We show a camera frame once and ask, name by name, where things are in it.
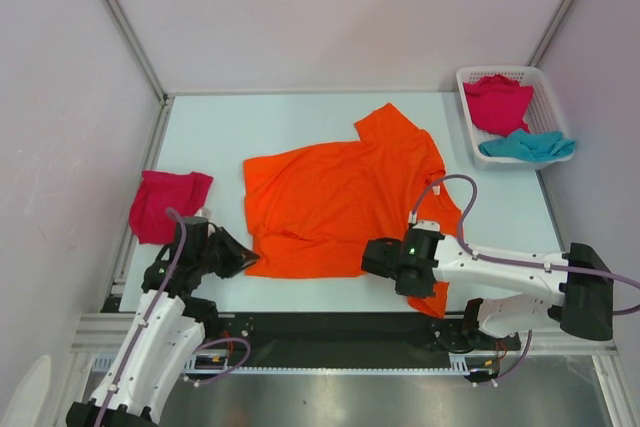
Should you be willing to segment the orange t shirt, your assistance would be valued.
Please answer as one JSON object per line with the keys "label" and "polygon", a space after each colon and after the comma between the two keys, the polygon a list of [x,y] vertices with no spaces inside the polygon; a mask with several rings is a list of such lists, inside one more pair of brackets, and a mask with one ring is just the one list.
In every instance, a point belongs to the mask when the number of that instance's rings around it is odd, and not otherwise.
{"label": "orange t shirt", "polygon": [[363,275],[368,241],[403,237],[412,209],[453,235],[461,217],[431,135],[394,105],[355,124],[358,140],[307,146],[243,163],[253,251],[248,275],[276,279]]}

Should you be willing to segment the white plastic basket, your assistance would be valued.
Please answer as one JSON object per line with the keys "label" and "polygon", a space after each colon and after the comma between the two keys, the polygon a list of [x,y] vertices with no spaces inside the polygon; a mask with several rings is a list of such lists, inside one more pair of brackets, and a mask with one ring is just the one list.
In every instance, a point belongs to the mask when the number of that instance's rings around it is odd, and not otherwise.
{"label": "white plastic basket", "polygon": [[480,143],[502,137],[480,130],[473,124],[465,98],[463,84],[475,83],[484,76],[493,76],[496,74],[516,80],[522,86],[531,86],[534,88],[533,100],[524,117],[525,122],[529,126],[529,133],[542,134],[560,131],[566,138],[571,139],[569,128],[562,118],[555,93],[541,70],[535,67],[512,65],[463,67],[456,72],[456,81],[466,125],[468,148],[475,166],[484,170],[540,170],[555,162],[563,162],[571,159],[573,155],[554,162],[532,163],[506,157],[487,157],[479,151],[478,146]]}

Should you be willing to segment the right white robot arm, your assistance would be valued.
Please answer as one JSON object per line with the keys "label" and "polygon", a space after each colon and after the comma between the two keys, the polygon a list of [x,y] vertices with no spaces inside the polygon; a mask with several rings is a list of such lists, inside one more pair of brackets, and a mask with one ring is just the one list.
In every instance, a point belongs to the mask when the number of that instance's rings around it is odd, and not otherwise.
{"label": "right white robot arm", "polygon": [[419,299],[433,299],[439,283],[475,283],[511,291],[502,299],[468,301],[461,335],[473,348],[552,323],[585,340],[613,337],[611,271],[585,244],[574,243],[566,253],[496,249],[481,253],[437,231],[435,223],[420,221],[401,240],[368,241],[361,268],[392,279],[397,294]]}

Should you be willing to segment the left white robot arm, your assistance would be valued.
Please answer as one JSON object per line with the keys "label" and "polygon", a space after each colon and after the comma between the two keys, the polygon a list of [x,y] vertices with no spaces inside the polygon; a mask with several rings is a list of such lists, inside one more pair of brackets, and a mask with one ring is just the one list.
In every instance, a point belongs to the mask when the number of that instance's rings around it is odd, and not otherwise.
{"label": "left white robot arm", "polygon": [[146,270],[134,319],[103,380],[86,402],[69,408],[68,426],[156,426],[175,383],[192,356],[214,347],[242,357],[211,376],[216,381],[242,367],[251,346],[245,334],[224,331],[214,302],[194,296],[204,276],[231,278],[259,256],[202,215],[175,221],[171,243]]}

